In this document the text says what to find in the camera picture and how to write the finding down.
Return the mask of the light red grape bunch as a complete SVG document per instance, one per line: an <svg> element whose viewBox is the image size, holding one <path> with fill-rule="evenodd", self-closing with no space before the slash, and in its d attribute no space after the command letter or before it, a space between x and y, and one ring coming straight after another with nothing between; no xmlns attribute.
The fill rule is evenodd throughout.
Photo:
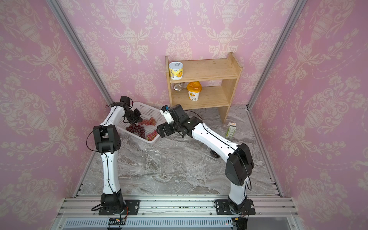
<svg viewBox="0 0 368 230"><path fill-rule="evenodd" d="M143 126L155 126L157 124L157 121L155 118L151 117L150 119L144 119L141 122L139 122L139 125Z"/></svg>

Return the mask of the black grape bunch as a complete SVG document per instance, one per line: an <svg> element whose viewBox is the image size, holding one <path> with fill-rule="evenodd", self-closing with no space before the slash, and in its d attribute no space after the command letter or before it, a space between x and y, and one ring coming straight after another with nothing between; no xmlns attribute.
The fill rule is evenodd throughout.
<svg viewBox="0 0 368 230"><path fill-rule="evenodd" d="M210 151L210 154L211 154L212 157L214 157L216 159L220 158L220 156L213 150Z"/></svg>

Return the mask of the clear plastic container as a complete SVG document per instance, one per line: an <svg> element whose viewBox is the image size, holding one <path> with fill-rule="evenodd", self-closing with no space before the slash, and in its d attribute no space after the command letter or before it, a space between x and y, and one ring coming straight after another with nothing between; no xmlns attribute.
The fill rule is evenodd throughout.
<svg viewBox="0 0 368 230"><path fill-rule="evenodd" d="M209 146L210 155L216 159L221 158L224 162L226 162L229 158L227 148L223 146Z"/></svg>
<svg viewBox="0 0 368 230"><path fill-rule="evenodd" d="M140 175L160 174L162 171L162 155L155 148L135 148L127 158L132 161Z"/></svg>

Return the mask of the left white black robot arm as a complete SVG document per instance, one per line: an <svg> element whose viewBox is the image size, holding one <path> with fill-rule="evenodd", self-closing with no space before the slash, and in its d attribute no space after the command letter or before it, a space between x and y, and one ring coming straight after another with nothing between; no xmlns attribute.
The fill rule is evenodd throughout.
<svg viewBox="0 0 368 230"><path fill-rule="evenodd" d="M128 216L129 208L126 204L117 175L117 157L121 148L121 139L117 131L120 120L125 118L129 124L142 121L138 109L132 110L132 102L124 96L124 101L113 102L107 107L111 110L106 119L98 126L94 126L90 134L94 136L95 150L100 154L103 163L103 194L100 204L91 208L91 211L99 211L99 215L125 215Z"/></svg>

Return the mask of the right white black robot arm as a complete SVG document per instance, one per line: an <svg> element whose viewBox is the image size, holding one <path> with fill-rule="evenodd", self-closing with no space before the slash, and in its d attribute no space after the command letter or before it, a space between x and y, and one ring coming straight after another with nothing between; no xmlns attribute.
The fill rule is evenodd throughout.
<svg viewBox="0 0 368 230"><path fill-rule="evenodd" d="M201 118L190 117L179 104L163 106L161 114L166 120L157 126L157 132L162 138L174 133L181 137L189 136L205 144L223 159L226 163L225 175L231 182L228 195L230 211L235 215L250 213L252 205L247 191L252 190L250 176L255 164L248 145L225 139L210 129Z"/></svg>

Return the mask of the dark red grape bunch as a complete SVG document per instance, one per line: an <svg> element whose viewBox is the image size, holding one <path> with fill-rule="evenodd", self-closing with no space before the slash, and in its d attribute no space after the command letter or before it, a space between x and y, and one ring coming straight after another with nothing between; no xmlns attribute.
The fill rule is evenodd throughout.
<svg viewBox="0 0 368 230"><path fill-rule="evenodd" d="M139 136L140 138L143 138L143 139L146 138L145 128L142 125L131 124L128 127L126 127L126 131L136 136Z"/></svg>

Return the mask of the pink red grape bunch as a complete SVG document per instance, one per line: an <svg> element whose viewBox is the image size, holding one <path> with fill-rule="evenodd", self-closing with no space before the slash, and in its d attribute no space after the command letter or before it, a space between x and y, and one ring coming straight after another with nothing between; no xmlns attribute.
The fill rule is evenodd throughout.
<svg viewBox="0 0 368 230"><path fill-rule="evenodd" d="M151 133L149 133L147 135L146 140L147 141L153 141L157 137L157 135L158 135L157 130L154 130L154 131L152 131Z"/></svg>

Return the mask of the small glass jar on shelf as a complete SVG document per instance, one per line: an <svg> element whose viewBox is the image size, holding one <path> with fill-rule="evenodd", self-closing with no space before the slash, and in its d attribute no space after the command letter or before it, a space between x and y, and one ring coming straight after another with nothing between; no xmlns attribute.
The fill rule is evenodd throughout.
<svg viewBox="0 0 368 230"><path fill-rule="evenodd" d="M184 83L183 82L180 82L180 83L175 83L173 85L173 89L176 91L176 92L179 92L181 90L183 90L184 88Z"/></svg>

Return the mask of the orange lid white cup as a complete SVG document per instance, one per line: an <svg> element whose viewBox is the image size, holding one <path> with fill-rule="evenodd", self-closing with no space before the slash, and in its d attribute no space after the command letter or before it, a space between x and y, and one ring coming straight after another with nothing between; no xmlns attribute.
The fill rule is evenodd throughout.
<svg viewBox="0 0 368 230"><path fill-rule="evenodd" d="M202 85L199 81L190 82L187 85L188 96L191 101L198 101L199 94L202 91Z"/></svg>

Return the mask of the wooden two-tier shelf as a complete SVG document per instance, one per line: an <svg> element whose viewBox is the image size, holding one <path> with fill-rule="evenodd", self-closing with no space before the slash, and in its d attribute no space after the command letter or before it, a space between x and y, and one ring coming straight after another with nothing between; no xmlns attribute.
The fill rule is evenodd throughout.
<svg viewBox="0 0 368 230"><path fill-rule="evenodd" d="M242 74L242 65L233 52L227 58L185 60L184 77L173 80L169 76L169 58L165 57L166 79L170 105L180 104L183 109L217 108L223 123L226 123L230 107ZM199 101L189 99L187 89L179 92L172 88L174 83L190 83L198 81L221 81L219 86L205 86L199 94Z"/></svg>

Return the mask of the green white milk carton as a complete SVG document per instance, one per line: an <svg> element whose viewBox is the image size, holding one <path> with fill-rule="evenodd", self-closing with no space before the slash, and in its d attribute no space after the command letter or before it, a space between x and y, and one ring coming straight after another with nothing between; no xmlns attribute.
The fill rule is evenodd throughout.
<svg viewBox="0 0 368 230"><path fill-rule="evenodd" d="M236 131L236 128L237 128L237 124L236 123L228 123L227 125L227 132L226 132L226 138L227 139L232 139L233 136L234 136L234 133Z"/></svg>

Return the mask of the yellow white can on shelf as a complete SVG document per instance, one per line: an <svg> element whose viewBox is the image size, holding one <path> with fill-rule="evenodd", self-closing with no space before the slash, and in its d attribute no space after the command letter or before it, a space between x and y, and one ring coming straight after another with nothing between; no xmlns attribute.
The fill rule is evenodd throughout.
<svg viewBox="0 0 368 230"><path fill-rule="evenodd" d="M182 62L173 61L169 63L169 76L172 80L180 80L183 77L184 65Z"/></svg>

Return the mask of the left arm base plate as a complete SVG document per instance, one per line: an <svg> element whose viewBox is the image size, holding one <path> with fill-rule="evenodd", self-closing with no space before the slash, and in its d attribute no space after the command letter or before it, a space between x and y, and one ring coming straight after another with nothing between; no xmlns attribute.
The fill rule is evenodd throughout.
<svg viewBox="0 0 368 230"><path fill-rule="evenodd" d="M136 216L138 214L139 208L140 200L138 199L125 200L125 204L123 205L119 204L119 202L113 202L111 204L101 204L99 215Z"/></svg>

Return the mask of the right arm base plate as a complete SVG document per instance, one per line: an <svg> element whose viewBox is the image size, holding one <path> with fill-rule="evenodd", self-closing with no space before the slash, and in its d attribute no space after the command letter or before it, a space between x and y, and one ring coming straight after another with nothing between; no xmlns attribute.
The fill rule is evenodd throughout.
<svg viewBox="0 0 368 230"><path fill-rule="evenodd" d="M241 204L236 204L228 199L217 199L214 201L217 215L255 215L255 206L252 200L245 199Z"/></svg>

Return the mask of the aluminium rail frame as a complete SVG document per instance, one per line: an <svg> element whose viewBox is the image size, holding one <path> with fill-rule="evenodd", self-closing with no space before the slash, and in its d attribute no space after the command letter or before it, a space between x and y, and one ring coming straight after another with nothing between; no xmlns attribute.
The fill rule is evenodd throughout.
<svg viewBox="0 0 368 230"><path fill-rule="evenodd" d="M252 195L255 215L217 215L214 201L224 195L128 195L140 200L136 216L100 216L91 208L97 196L64 200L52 225L54 230L301 230L302 224L291 198Z"/></svg>

